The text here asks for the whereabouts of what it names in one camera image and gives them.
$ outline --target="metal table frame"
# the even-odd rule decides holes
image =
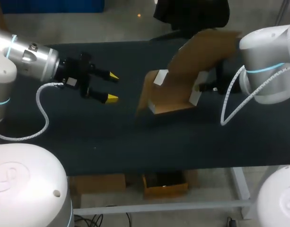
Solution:
[[[242,167],[231,168],[235,188],[238,193],[238,200],[234,201],[207,201],[207,202],[184,202],[184,203],[165,203],[165,204],[146,204],[118,207],[96,207],[74,209],[73,213],[77,215],[95,215],[95,214],[115,214],[115,213],[134,213],[148,211],[166,211],[166,210],[195,210],[195,209],[215,209],[241,207],[243,219],[253,219],[256,217],[256,200],[260,188],[265,180],[284,166],[269,166],[264,173],[259,184],[253,192],[250,193],[246,183]]]

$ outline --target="black cable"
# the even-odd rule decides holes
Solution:
[[[91,225],[93,224],[95,227],[98,227],[97,224],[95,222],[93,222],[91,219],[88,219],[88,218],[84,218],[80,215],[74,215],[75,218],[78,218],[78,219],[74,219],[74,222],[78,222],[78,221],[85,221],[87,226],[88,227],[91,227]]]
[[[130,220],[130,216],[128,213],[126,213],[127,217],[128,217],[128,220],[129,220],[129,227],[132,227],[132,223],[131,223],[131,220]]]
[[[129,221],[129,227],[132,227],[131,218],[130,218],[130,216],[129,216],[128,213],[126,213],[126,215],[127,215],[128,221]],[[102,222],[103,222],[104,215],[103,214],[100,214],[98,216],[97,220],[95,221],[96,216],[97,215],[95,214],[92,219],[88,219],[88,218],[84,218],[84,217],[82,217],[80,215],[76,215],[75,214],[74,217],[75,218],[78,218],[78,219],[75,219],[74,222],[85,221],[88,227],[101,227]]]

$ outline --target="wire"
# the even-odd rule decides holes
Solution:
[[[228,102],[228,98],[231,92],[231,89],[236,81],[236,79],[238,78],[239,74],[242,72],[242,70],[245,69],[245,66],[243,65],[242,67],[240,67],[240,69],[237,71],[237,73],[234,75],[228,89],[227,89],[227,93],[225,96],[225,100],[224,100],[224,104],[222,106],[222,110],[221,110],[221,116],[220,116],[220,124],[222,126],[226,125],[237,113],[238,111],[240,111],[241,108],[243,108],[257,93],[259,93],[267,84],[269,84],[272,80],[274,80],[276,77],[278,77],[279,75],[281,75],[282,73],[290,70],[290,67],[284,68],[278,72],[276,72],[275,74],[273,74],[271,77],[269,77],[264,83],[262,83],[254,92],[252,92],[230,115],[229,117],[224,120],[225,117],[225,112],[226,112],[226,107],[227,107],[227,102]]]
[[[131,218],[130,218],[128,213],[126,213],[126,215],[127,215],[128,221],[129,221],[129,227],[132,227]],[[85,221],[87,223],[88,227],[101,227],[101,225],[103,223],[104,215],[100,214],[98,216],[97,220],[95,221],[96,216],[97,215],[95,214],[92,219],[88,219],[88,218],[84,218],[84,217],[82,217],[80,215],[74,215],[75,218],[79,218],[79,219],[75,219],[74,222]]]
[[[45,125],[40,131],[38,131],[37,133],[35,133],[33,135],[21,137],[21,138],[12,138],[12,137],[6,137],[3,135],[0,135],[0,139],[8,140],[8,141],[29,140],[29,139],[32,139],[34,137],[41,135],[44,131],[46,131],[48,126],[49,126],[49,118],[48,118],[48,115],[46,114],[45,110],[43,109],[43,107],[41,105],[41,101],[40,101],[41,92],[47,87],[62,87],[63,85],[64,85],[63,83],[47,83],[47,84],[40,86],[39,89],[37,90],[36,96],[35,96],[36,104],[37,104],[37,107],[39,108],[40,112],[42,113],[43,117],[45,118]]]

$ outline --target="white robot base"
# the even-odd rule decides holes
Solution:
[[[0,227],[74,227],[65,170],[44,148],[0,145]]]
[[[257,212],[262,227],[290,227],[290,166],[276,171],[264,182]]]

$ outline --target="black table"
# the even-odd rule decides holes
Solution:
[[[68,175],[144,173],[177,169],[290,164],[290,99],[275,105],[247,104],[227,126],[220,126],[223,96],[203,94],[198,107],[135,118],[149,70],[165,69],[183,41],[54,45],[61,55],[93,55],[98,67],[120,77],[119,84],[92,80],[120,102],[102,105],[74,90],[49,88],[42,104],[51,124],[26,143],[41,146],[64,165]],[[240,58],[229,64],[234,72]],[[44,119],[35,104],[40,83],[19,76],[0,133],[21,137],[40,130]],[[231,112],[245,97],[230,97]]]

